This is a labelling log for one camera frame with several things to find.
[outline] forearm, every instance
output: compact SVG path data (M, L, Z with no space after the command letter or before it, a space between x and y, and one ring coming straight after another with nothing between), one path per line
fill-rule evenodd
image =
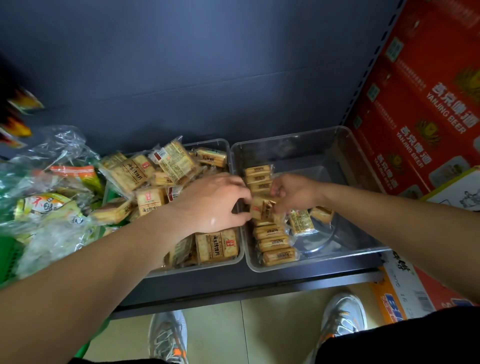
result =
M480 302L480 215L459 208L319 185L327 207L441 283Z
M0 292L2 363L66 363L187 234L164 206Z

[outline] sneaker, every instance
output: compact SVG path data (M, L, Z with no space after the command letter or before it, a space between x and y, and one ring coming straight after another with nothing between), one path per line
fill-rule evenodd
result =
M310 353L304 363L315 362L318 348L327 339L366 329L367 316L360 299L347 292L336 294L325 308L322 318L322 331L317 347Z
M187 323L182 311L155 314L148 334L150 358L167 363L188 364Z

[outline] floor tile grout line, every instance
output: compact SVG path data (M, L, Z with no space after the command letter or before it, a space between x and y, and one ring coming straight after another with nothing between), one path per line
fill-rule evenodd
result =
M243 335L245 337L245 349L247 349L247 364L250 364L250 359L248 357L248 344L247 344L247 332L245 331L245 319L243 318L243 301L240 301L240 310L241 310L241 321L243 323Z

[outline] left hand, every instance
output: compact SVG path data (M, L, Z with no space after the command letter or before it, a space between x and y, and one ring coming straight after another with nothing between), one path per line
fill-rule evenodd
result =
M167 206L185 217L190 233L216 232L245 224L250 212L233 214L238 199L251 202L252 194L240 176L223 172L190 184Z

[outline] hand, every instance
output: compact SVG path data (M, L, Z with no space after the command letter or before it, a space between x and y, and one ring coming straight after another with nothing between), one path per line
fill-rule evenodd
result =
M270 194L281 197L275 204L277 214L288 213L290 210L306 210L315 206L323 206L326 198L323 188L329 183L311 180L299 174L284 173L274 179Z
M250 212L233 214L238 199L251 202L252 194L240 176L223 172L200 178L168 204L180 212L194 232L215 232L245 224Z

